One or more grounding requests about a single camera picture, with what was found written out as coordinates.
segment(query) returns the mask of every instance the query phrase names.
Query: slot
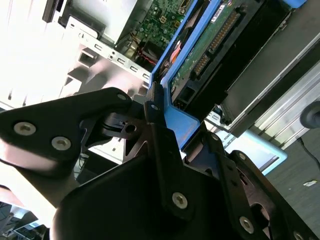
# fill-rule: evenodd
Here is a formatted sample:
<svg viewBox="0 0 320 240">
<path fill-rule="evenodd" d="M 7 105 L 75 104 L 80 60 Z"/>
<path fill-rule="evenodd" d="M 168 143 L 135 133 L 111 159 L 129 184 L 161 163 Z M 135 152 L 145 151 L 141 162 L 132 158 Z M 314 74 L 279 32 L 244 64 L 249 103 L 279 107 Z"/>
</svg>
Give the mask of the slot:
<svg viewBox="0 0 320 240">
<path fill-rule="evenodd" d="M 95 47 L 96 49 L 98 49 L 99 51 L 102 51 L 102 46 L 100 46 L 100 45 L 98 45 L 98 44 L 95 44 L 94 47 Z"/>
<path fill-rule="evenodd" d="M 130 69 L 131 69 L 132 71 L 134 71 L 135 73 L 138 72 L 138 68 L 136 68 L 135 66 L 131 66 Z"/>
<path fill-rule="evenodd" d="M 125 60 L 123 60 L 123 59 L 122 59 L 122 58 L 120 58 L 120 57 L 118 58 L 118 60 L 117 60 L 117 61 L 118 61 L 119 63 L 121 63 L 122 65 L 124 65 L 124 64 L 125 64 L 125 62 L 126 62 Z"/>
<path fill-rule="evenodd" d="M 240 180 L 244 186 L 248 185 L 247 177 L 238 169 Z"/>
<path fill-rule="evenodd" d="M 142 75 L 142 77 L 144 77 L 144 78 L 147 79 L 147 80 L 149 80 L 149 78 L 150 78 L 150 77 L 149 77 L 147 74 L 145 74 L 145 73 Z"/>
<path fill-rule="evenodd" d="M 239 25 L 240 21 L 243 19 L 244 12 L 240 13 L 240 7 L 237 7 L 232 11 L 228 19 L 225 21 L 223 26 L 220 28 L 219 32 L 213 38 L 211 44 L 209 45 L 206 53 L 202 55 L 198 63 L 193 69 L 193 72 L 197 75 L 197 80 L 201 79 L 202 74 L 207 69 L 209 63 L 214 59 L 214 57 L 221 50 L 224 42 L 228 39 L 231 33 Z"/>
</svg>

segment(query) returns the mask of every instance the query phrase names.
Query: silver screw head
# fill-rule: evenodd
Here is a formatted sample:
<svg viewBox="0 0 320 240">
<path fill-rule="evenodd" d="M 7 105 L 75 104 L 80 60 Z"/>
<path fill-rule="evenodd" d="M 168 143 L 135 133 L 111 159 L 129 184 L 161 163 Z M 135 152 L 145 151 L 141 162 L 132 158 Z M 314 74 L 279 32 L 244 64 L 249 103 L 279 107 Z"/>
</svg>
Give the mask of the silver screw head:
<svg viewBox="0 0 320 240">
<path fill-rule="evenodd" d="M 301 234 L 297 231 L 294 231 L 293 235 L 296 240 L 304 240 L 304 238 L 301 236 Z"/>
<path fill-rule="evenodd" d="M 18 122 L 16 125 L 14 125 L 13 130 L 22 136 L 30 136 L 37 131 L 35 125 L 26 121 Z"/>
<path fill-rule="evenodd" d="M 186 209 L 188 206 L 187 198 L 180 192 L 174 192 L 172 194 L 172 201 L 180 209 Z"/>
<path fill-rule="evenodd" d="M 119 94 L 117 95 L 117 97 L 120 98 L 121 100 L 126 100 L 126 99 L 127 99 L 126 96 L 125 96 L 125 95 L 122 95 L 121 93 L 119 93 Z"/>
<path fill-rule="evenodd" d="M 64 136 L 56 136 L 51 141 L 52 147 L 59 151 L 68 150 L 71 147 L 71 141 Z"/>
<path fill-rule="evenodd" d="M 212 134 L 212 138 L 213 138 L 214 140 L 216 140 L 216 141 L 219 140 L 219 138 L 218 138 L 215 134 Z"/>
<path fill-rule="evenodd" d="M 158 108 L 156 105 L 154 105 L 154 104 L 151 104 L 151 107 L 152 107 L 154 110 L 159 110 L 159 108 Z"/>
<path fill-rule="evenodd" d="M 255 232 L 254 226 L 250 222 L 248 218 L 245 216 L 240 217 L 239 219 L 241 226 L 246 230 L 248 233 L 253 234 Z"/>
<path fill-rule="evenodd" d="M 246 160 L 246 156 L 244 154 L 242 154 L 241 152 L 238 155 L 242 160 Z"/>
</svg>

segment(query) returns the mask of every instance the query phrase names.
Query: red wire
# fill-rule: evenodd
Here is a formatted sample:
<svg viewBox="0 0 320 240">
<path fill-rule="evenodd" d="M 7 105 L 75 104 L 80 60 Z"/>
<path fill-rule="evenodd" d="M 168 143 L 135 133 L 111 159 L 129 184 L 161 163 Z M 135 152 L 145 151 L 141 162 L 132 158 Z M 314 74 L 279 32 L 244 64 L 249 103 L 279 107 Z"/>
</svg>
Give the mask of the red wire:
<svg viewBox="0 0 320 240">
<path fill-rule="evenodd" d="M 140 55 L 141 57 L 143 57 L 145 60 L 147 60 L 149 63 L 156 65 L 157 63 L 152 61 L 151 59 L 149 59 L 147 56 L 144 56 L 143 54 Z"/>
</svg>

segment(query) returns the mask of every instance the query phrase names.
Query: black metal bracket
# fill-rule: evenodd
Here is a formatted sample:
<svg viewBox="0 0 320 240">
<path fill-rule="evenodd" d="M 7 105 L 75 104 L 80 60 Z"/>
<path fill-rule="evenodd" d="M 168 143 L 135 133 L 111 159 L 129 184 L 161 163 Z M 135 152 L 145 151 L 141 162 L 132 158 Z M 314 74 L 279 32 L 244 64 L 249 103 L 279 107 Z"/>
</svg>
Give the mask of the black metal bracket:
<svg viewBox="0 0 320 240">
<path fill-rule="evenodd" d="M 0 158 L 37 174 L 64 177 L 81 152 L 112 137 L 123 138 L 124 162 L 137 156 L 154 162 L 160 204 L 173 216 L 190 220 L 192 197 L 175 134 L 166 127 L 163 102 L 163 88 L 154 83 L 143 105 L 107 88 L 3 112 L 0 140 L 5 151 Z M 175 204 L 174 193 L 187 197 L 187 207 Z"/>
<path fill-rule="evenodd" d="M 188 146 L 198 149 L 188 165 L 220 180 L 229 220 L 243 239 L 317 239 L 248 156 L 226 155 L 212 132 L 199 132 L 197 138 L 202 141 L 190 145 L 198 147 Z"/>
</svg>

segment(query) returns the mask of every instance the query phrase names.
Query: gray floor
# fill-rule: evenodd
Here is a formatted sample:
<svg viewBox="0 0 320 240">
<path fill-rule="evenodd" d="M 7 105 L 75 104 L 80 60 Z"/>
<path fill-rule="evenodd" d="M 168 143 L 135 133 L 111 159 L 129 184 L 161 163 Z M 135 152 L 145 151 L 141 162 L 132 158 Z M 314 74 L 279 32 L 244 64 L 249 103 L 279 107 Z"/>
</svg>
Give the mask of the gray floor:
<svg viewBox="0 0 320 240">
<path fill-rule="evenodd" d="M 320 160 L 320 129 L 309 130 L 302 139 L 306 148 Z M 299 142 L 285 151 L 288 159 L 270 172 L 267 178 L 320 238 L 320 170 Z M 318 183 L 303 186 L 311 180 Z"/>
</svg>

